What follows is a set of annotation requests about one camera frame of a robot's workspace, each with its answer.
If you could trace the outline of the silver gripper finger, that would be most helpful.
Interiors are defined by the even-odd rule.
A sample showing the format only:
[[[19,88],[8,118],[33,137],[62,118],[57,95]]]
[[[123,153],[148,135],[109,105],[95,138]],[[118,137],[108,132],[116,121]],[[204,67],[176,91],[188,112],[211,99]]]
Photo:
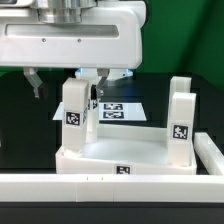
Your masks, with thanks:
[[[35,97],[39,99],[46,99],[47,85],[41,80],[37,72],[38,69],[33,67],[25,67],[23,69],[24,76],[33,87]]]
[[[104,83],[106,82],[108,76],[109,76],[110,70],[106,68],[98,68],[97,69],[97,75],[100,78],[97,84],[93,84],[91,86],[91,99],[97,100],[99,99],[103,93],[102,93],[102,87]]]

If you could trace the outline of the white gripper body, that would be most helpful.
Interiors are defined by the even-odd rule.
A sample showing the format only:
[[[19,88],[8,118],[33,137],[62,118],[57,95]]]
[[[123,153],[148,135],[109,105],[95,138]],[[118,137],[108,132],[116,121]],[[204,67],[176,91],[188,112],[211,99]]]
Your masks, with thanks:
[[[0,66],[135,69],[144,1],[0,1]]]

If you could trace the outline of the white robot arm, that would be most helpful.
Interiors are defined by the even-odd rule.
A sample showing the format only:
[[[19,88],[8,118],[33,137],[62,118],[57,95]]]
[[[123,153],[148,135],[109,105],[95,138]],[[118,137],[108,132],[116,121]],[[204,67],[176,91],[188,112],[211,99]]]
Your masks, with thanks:
[[[41,68],[112,69],[142,62],[147,0],[0,0],[0,67],[20,67],[37,98]]]

